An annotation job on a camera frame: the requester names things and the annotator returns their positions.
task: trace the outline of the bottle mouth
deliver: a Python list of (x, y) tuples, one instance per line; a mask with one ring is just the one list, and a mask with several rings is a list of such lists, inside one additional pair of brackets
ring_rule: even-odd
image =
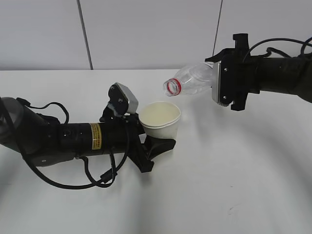
[(164, 83), (164, 91), (167, 96), (176, 96), (181, 93), (181, 83), (176, 78), (167, 80)]

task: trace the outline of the white paper cup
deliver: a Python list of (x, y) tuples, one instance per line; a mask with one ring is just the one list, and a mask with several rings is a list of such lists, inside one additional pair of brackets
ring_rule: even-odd
[(176, 138), (180, 117), (180, 109), (164, 101), (149, 104), (138, 116), (146, 135), (160, 139)]

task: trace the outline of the white table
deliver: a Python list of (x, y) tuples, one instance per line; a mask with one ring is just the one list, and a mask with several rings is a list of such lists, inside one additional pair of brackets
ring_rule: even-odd
[[(175, 70), (0, 72), (2, 97), (34, 106), (64, 104), (71, 122), (97, 122), (118, 81), (139, 100), (182, 110), (175, 150), (139, 173), (127, 160), (109, 189), (68, 191), (37, 178), (21, 156), (0, 148), (0, 232), (4, 234), (305, 234), (312, 230), (312, 104), (249, 95), (234, 112), (210, 93), (165, 97)], [(57, 107), (43, 113), (64, 120)], [(99, 176), (108, 156), (90, 159)], [(41, 169), (62, 183), (87, 183), (80, 160)]]

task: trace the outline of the plastic bottle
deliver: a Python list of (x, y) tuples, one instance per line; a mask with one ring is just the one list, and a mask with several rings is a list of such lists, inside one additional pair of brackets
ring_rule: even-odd
[(199, 63), (183, 67), (175, 76), (167, 80), (163, 89), (167, 96), (179, 94), (198, 94), (211, 87), (213, 76), (213, 64)]

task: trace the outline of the black cable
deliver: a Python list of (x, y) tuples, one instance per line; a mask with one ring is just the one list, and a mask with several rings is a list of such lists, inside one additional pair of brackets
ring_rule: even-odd
[(20, 97), (18, 97), (16, 100), (24, 106), (27, 106), (27, 107), (32, 108), (32, 109), (37, 109), (37, 110), (43, 110), (50, 105), (56, 105), (56, 106), (60, 107), (62, 109), (62, 111), (65, 113), (66, 120), (65, 120), (64, 124), (68, 124), (68, 122), (69, 122), (69, 113), (68, 113), (67, 109), (62, 104), (60, 104), (59, 102), (53, 101), (53, 102), (50, 102), (49, 104), (46, 104), (45, 106), (35, 107), (35, 106), (31, 106), (29, 101), (22, 99)]
[(312, 47), (312, 44), (308, 43), (308, 42), (303, 42), (303, 41), (300, 41), (300, 40), (295, 40), (295, 39), (290, 39), (290, 38), (271, 38), (271, 39), (266, 39), (266, 40), (262, 40), (260, 42), (258, 42), (257, 44), (253, 45), (249, 50), (248, 52), (246, 53), (245, 57), (243, 58), (243, 61), (242, 62), (245, 62), (246, 58), (248, 57), (248, 55), (250, 54), (250, 52), (252, 50), (254, 50), (256, 47), (258, 47), (259, 45), (261, 44), (264, 44), (266, 42), (270, 42), (270, 41), (290, 41), (290, 42), (295, 42), (295, 43), (298, 43), (298, 44), (302, 44), (302, 45), (305, 45), (306, 46), (310, 46)]
[(91, 187), (94, 187), (95, 185), (94, 184), (86, 184), (86, 185), (64, 185), (64, 184), (60, 184), (60, 183), (57, 183), (51, 179), (49, 179), (48, 177), (46, 177), (41, 171), (38, 170), (38, 168), (31, 162), (31, 160), (28, 158), (28, 155), (23, 147), (23, 145), (21, 144), (20, 142), (20, 138), (16, 132), (16, 129), (14, 127), (14, 124), (12, 122), (12, 119), (10, 117), (10, 114), (8, 112), (8, 110), (5, 108), (4, 106), (4, 103), (2, 101), (2, 99), (0, 98), (0, 110), (9, 126), (9, 129), (10, 131), (12, 132), (12, 135), (15, 139), (15, 142), (18, 146), (18, 149), (19, 149), (19, 152), (20, 154), (22, 155), (23, 159), (25, 160), (26, 164), (29, 166), (29, 168), (40, 178), (42, 179), (44, 182), (52, 185), (52, 186), (55, 186), (55, 187), (58, 187), (58, 188), (61, 188), (61, 189), (69, 189), (69, 190), (80, 190), (80, 189), (88, 189), (88, 188), (91, 188)]
[[(116, 167), (113, 151), (112, 151), (112, 149), (109, 149), (112, 168), (109, 169), (107, 172), (105, 172), (103, 175), (101, 175), (101, 181), (94, 180), (94, 178), (90, 174), (89, 165), (88, 165), (88, 163), (89, 163), (88, 158), (84, 157), (84, 156), (80, 157), (80, 159), (82, 159), (84, 162), (84, 171), (85, 171), (88, 179), (91, 181), (91, 183), (95, 184), (98, 187), (107, 188), (107, 187), (111, 186), (115, 180), (115, 177), (117, 175), (117, 171), (122, 167), (122, 165), (125, 163), (125, 161), (128, 157), (128, 153), (129, 153), (129, 149), (130, 149), (130, 136), (129, 136), (128, 126), (126, 123), (124, 123), (124, 127), (125, 127), (126, 137), (127, 137), (127, 144), (126, 144), (125, 153), (124, 153), (120, 163)], [(102, 184), (102, 182), (105, 183), (106, 181), (109, 181), (109, 180), (112, 180), (112, 182), (110, 184)]]
[(113, 154), (113, 152), (111, 151), (111, 149), (110, 149), (110, 153), (109, 153), (109, 155), (110, 155), (110, 159), (111, 159), (111, 166), (112, 166), (112, 168), (111, 168), (111, 170), (112, 170), (112, 182), (110, 182), (110, 183), (108, 183), (108, 184), (102, 184), (102, 179), (101, 179), (101, 181), (96, 181), (93, 177), (92, 177), (92, 175), (91, 175), (91, 173), (90, 173), (90, 171), (89, 171), (89, 159), (87, 158), (87, 157), (80, 157), (80, 159), (82, 159), (83, 160), (83, 162), (84, 162), (84, 172), (86, 173), (86, 175), (87, 175), (87, 177), (88, 177), (88, 179), (90, 180), (90, 182), (92, 183), (92, 184), (94, 184), (94, 185), (96, 185), (96, 186), (98, 186), (98, 187), (100, 187), (100, 188), (108, 188), (108, 187), (110, 187), (112, 184), (113, 184), (113, 182), (114, 182), (114, 180), (115, 180), (115, 178), (116, 178), (116, 174), (117, 174), (117, 172), (116, 172), (116, 164), (115, 164), (115, 158), (114, 158), (114, 154)]
[(312, 41), (312, 37), (310, 37), (309, 39), (307, 39), (307, 40), (303, 43), (303, 45), (302, 45), (302, 47), (301, 47), (301, 49), (300, 49), (300, 56), (303, 57), (303, 58), (305, 58), (305, 59), (307, 59), (307, 60), (311, 60), (311, 58), (309, 58), (309, 57), (312, 55), (312, 53), (305, 54), (304, 51), (305, 51), (307, 45), (309, 45), (309, 42), (310, 42), (310, 41)]
[(268, 47), (267, 48), (267, 52), (268, 53), (276, 53), (284, 58), (291, 58), (291, 56), (289, 56), (288, 54), (286, 54), (284, 51), (281, 51), (281, 50), (278, 50), (278, 49), (275, 49), (273, 47)]

